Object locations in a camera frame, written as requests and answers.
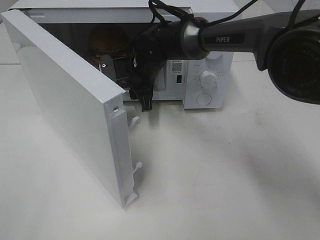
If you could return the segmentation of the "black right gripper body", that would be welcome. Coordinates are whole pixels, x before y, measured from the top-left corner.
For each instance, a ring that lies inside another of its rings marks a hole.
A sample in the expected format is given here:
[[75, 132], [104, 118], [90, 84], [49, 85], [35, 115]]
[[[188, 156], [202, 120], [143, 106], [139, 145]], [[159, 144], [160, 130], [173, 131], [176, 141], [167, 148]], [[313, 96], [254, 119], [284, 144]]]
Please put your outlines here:
[[128, 90], [130, 98], [152, 98], [156, 80], [181, 84], [183, 80], [182, 23], [156, 24], [130, 45], [127, 56], [112, 59], [112, 80]]

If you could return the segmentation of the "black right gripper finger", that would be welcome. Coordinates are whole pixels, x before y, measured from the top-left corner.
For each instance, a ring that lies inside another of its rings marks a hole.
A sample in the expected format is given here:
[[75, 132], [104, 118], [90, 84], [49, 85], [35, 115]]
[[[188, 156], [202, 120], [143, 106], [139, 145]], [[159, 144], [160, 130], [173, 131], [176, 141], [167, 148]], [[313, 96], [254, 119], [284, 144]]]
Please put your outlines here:
[[148, 112], [153, 109], [153, 85], [146, 86], [139, 90], [139, 102], [142, 112]]
[[111, 79], [113, 82], [117, 80], [113, 59], [109, 55], [102, 55], [99, 60], [100, 71]]

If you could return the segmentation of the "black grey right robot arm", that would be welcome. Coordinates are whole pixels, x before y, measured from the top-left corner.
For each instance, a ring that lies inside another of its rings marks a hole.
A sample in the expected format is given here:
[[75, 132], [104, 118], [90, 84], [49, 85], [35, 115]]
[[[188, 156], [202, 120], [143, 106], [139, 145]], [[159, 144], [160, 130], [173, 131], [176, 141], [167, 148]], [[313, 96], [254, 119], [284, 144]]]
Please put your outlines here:
[[210, 52], [246, 52], [285, 96], [320, 102], [320, 12], [304, 10], [211, 25], [204, 18], [158, 23], [133, 41], [127, 56], [103, 55], [100, 71], [124, 83], [143, 111], [152, 109], [155, 78], [168, 60], [202, 60]]

